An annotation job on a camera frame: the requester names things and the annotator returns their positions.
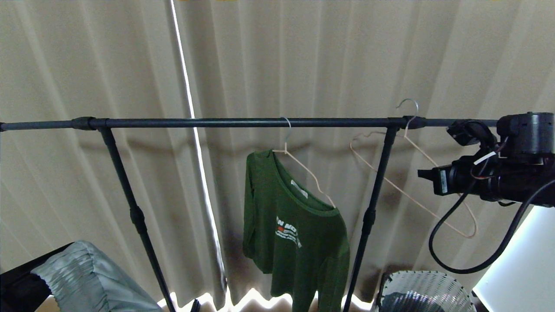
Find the black pole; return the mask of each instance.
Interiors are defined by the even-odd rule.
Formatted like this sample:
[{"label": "black pole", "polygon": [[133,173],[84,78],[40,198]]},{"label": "black pole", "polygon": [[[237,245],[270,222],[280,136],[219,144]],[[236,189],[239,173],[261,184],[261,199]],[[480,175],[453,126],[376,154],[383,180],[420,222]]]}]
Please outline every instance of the black pole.
[{"label": "black pole", "polygon": [[[412,116],[394,118],[289,118],[291,127],[399,127],[404,128]],[[428,119],[416,117],[410,129],[447,127],[457,119]],[[480,120],[495,127],[497,120]],[[81,129],[100,128],[270,128],[289,127],[283,118],[199,118],[199,119],[110,119],[79,117],[72,120],[45,122],[0,123],[0,131],[28,129]]]},{"label": "black pole", "polygon": [[372,197],[370,198],[370,204],[368,205],[368,208],[364,213],[364,218],[362,219],[362,234],[360,236],[359,248],[356,251],[355,263],[352,267],[351,284],[349,285],[349,292],[347,292],[347,299],[345,300],[343,312],[348,312],[351,305],[351,297],[352,293],[355,291],[356,279],[359,275],[360,265],[362,264],[362,257],[364,256],[364,250],[366,249],[366,242],[368,242],[368,236],[370,236],[370,231],[372,230],[372,226],[376,220],[376,204],[378,203],[381,185],[384,181],[385,169],[387,168],[391,148],[393,147],[393,142],[395,141],[395,134],[398,130],[399,128],[397,127],[389,127],[385,134],[384,149],[382,150],[380,157],[380,165],[378,166],[378,171],[376,173]]},{"label": "black pole", "polygon": [[147,224],[144,222],[143,211],[137,205],[135,195],[133,195],[133,190],[131,189],[131,184],[129,184],[127,174],[125,173],[122,158],[119,155],[118,146],[115,143],[115,138],[112,134],[112,130],[110,128],[99,128],[98,130],[100,131],[100,133],[102,133],[104,143],[106,144],[106,146],[108,147],[108,151],[110,152],[110,157],[112,158],[112,162],[114,163],[115,171],[118,173],[118,178],[119,182],[122,185],[123,193],[125,193],[125,197],[127,198],[127,202],[129,203],[129,214],[131,215],[131,221],[135,225],[137,233],[139,233],[141,241],[143,242],[144,249],[147,251],[148,260],[150,261],[152,269],[154,270],[154,275],[156,275],[156,280],[158,280],[158,284],[160,285],[162,294],[166,299],[166,305],[168,306],[170,312],[175,312],[175,308],[173,306],[173,303],[171,302],[168,286],[166,285],[164,275],[162,274],[162,269],[160,268],[160,264],[158,263],[158,259],[156,258],[156,253],[154,252],[154,248],[152,247],[152,243],[150,242],[150,237],[148,236]]}]

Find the green shirt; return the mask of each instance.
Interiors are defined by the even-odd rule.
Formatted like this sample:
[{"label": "green shirt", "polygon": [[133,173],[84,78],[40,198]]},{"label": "green shirt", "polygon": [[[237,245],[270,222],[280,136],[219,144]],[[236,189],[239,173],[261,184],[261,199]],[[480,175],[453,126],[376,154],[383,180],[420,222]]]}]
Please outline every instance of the green shirt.
[{"label": "green shirt", "polygon": [[288,293],[292,312],[339,311],[349,244],[339,210],[303,190],[272,150],[246,160],[243,253],[272,274],[271,294]]}]

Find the curtain fold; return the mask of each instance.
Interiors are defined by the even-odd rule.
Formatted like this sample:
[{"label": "curtain fold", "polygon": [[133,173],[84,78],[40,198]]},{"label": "curtain fold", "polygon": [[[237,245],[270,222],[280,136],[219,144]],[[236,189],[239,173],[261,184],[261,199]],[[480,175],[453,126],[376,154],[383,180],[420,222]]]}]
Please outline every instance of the curtain fold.
[{"label": "curtain fold", "polygon": [[[189,118],[166,5],[1,3],[2,121]],[[114,135],[170,292],[223,305],[192,130]],[[2,133],[1,191],[2,270],[84,239],[162,298],[98,132]]]},{"label": "curtain fold", "polygon": [[[553,111],[555,26],[553,3],[390,1],[179,1],[176,10],[197,117],[499,118]],[[205,170],[220,234],[231,298],[250,289],[269,298],[270,276],[241,251],[246,156],[280,148],[287,129],[201,129]],[[357,160],[349,141],[370,129],[295,128],[288,146],[330,194],[350,233],[351,265],[374,172]],[[409,137],[438,163],[463,148],[442,128],[412,130]],[[355,146],[377,166],[383,137]],[[300,166],[283,157],[292,174],[319,194]],[[397,139],[386,176],[425,206],[444,214],[456,196],[437,197],[417,169],[433,165]],[[491,255],[516,208],[477,197],[467,202],[479,231],[465,239],[443,227],[438,255],[460,268]],[[441,269],[427,238],[437,219],[384,184],[357,283],[370,301],[383,272]],[[449,222],[472,233],[461,208]],[[472,289],[483,272],[457,275]]]}]

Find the hanger hook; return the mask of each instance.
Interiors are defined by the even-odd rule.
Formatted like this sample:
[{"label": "hanger hook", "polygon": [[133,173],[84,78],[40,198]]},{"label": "hanger hook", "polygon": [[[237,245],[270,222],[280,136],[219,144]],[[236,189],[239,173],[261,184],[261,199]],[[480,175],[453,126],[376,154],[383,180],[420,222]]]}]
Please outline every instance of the hanger hook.
[{"label": "hanger hook", "polygon": [[412,116],[412,118],[409,119],[409,121],[407,122],[407,125],[405,126],[405,132],[408,130],[408,125],[411,123],[411,121],[413,121],[413,120],[416,118],[416,116],[418,116],[418,111],[420,110],[420,105],[418,104],[418,102],[417,102],[415,99],[411,99],[411,98],[406,98],[406,99],[402,100],[401,103],[399,103],[399,105],[397,105],[396,108],[401,107],[401,106],[403,105],[403,103],[406,102],[406,101],[408,101],[408,100],[411,100],[411,101],[415,104],[415,106],[416,106],[416,113],[415,113],[414,116]]},{"label": "hanger hook", "polygon": [[287,132],[287,135],[285,136],[285,146],[287,146],[287,140],[289,140],[289,136],[291,135],[291,131],[293,130],[293,128],[291,127],[291,122],[289,121],[289,118],[287,117],[282,117],[282,118],[284,118],[289,124],[289,132]]}]

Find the empty hanger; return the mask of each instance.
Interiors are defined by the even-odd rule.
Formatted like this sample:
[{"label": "empty hanger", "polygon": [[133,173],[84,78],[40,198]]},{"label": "empty hanger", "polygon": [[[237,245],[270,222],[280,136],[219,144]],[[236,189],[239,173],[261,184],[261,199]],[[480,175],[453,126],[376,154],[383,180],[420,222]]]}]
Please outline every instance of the empty hanger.
[{"label": "empty hanger", "polygon": [[316,181],[316,187],[318,188],[318,191],[320,193],[322,193],[323,195],[325,195],[327,197],[327,199],[330,201],[331,205],[335,208],[335,204],[334,201],[331,200],[330,196],[327,195],[326,193],[322,192],[322,190],[320,189],[320,183],[318,183],[318,179],[316,178],[316,176],[314,175],[314,173],[312,173],[312,171],[310,171],[310,169],[308,169],[305,165],[303,165],[298,159],[296,159],[293,155],[291,155],[291,153],[289,153],[289,151],[287,151],[287,140],[289,139],[289,136],[291,135],[291,122],[289,121],[289,119],[287,117],[282,117],[285,118],[285,120],[287,121],[287,123],[289,124],[289,132],[287,133],[287,136],[285,137],[285,144],[284,144],[284,149],[283,150],[279,150],[279,149],[274,149],[273,152],[274,153],[284,153],[285,155],[291,157],[294,161],[296,161],[298,164],[300,164],[303,168],[305,168],[306,171],[308,171],[310,173],[310,175],[312,175],[312,177],[314,178],[314,181]]},{"label": "empty hanger", "polygon": [[[416,114],[407,122],[407,125],[405,126],[405,132],[403,135],[399,135],[396,134],[397,137],[403,138],[404,140],[408,141],[414,148],[416,148],[422,155],[424,155],[424,157],[426,157],[434,166],[439,167],[439,165],[430,157],[428,156],[428,154],[426,154],[426,152],[424,152],[418,145],[416,145],[416,143],[414,143],[411,139],[408,138],[407,136],[407,132],[408,132],[408,125],[411,123],[411,121],[413,121],[416,116],[418,115],[418,110],[420,109],[418,102],[415,101],[414,99],[411,98],[407,98],[401,101],[401,103],[399,103],[399,105],[397,105],[396,108],[399,108],[403,105],[404,102],[406,101],[413,101],[415,106],[416,106]],[[369,138],[370,136],[372,136],[373,134],[383,134],[385,135],[385,132],[381,132],[381,131],[372,131],[369,134],[363,134],[363,133],[359,133],[357,135],[355,135],[352,139],[351,142],[349,143],[349,147],[351,148],[351,151],[358,157],[360,158],[361,161],[363,161],[368,167],[370,167],[372,170],[377,172],[377,169],[374,168],[370,163],[368,163],[353,147],[352,147],[352,142],[354,140],[357,140],[361,135],[363,135],[365,138]],[[424,205],[422,205],[420,202],[418,202],[416,199],[414,199],[412,196],[410,196],[409,194],[407,194],[404,190],[402,190],[400,187],[398,187],[397,185],[395,185],[395,183],[393,183],[392,181],[390,181],[387,178],[384,178],[385,181],[387,181],[389,184],[391,184],[394,188],[396,188],[399,192],[401,192],[403,195],[407,196],[411,201],[413,201],[415,204],[417,204],[418,206],[420,206],[422,209],[424,209],[425,211],[429,212],[431,215],[433,215],[435,218],[440,219],[441,217],[439,217],[437,214],[435,214],[433,211],[429,210],[428,208],[426,208]],[[455,228],[453,225],[445,222],[445,225],[450,227],[451,229],[453,229],[455,232],[459,233],[461,236],[465,237],[465,238],[473,238],[474,236],[476,236],[476,234],[478,233],[478,223],[476,221],[476,217],[474,216],[474,213],[472,212],[472,210],[470,209],[470,207],[468,206],[467,203],[463,202],[463,204],[465,205],[466,209],[468,210],[468,213],[470,214],[470,217],[472,218],[472,223],[474,225],[474,229],[472,231],[472,234],[468,235],[463,233],[462,231],[460,231],[459,229]]]}]

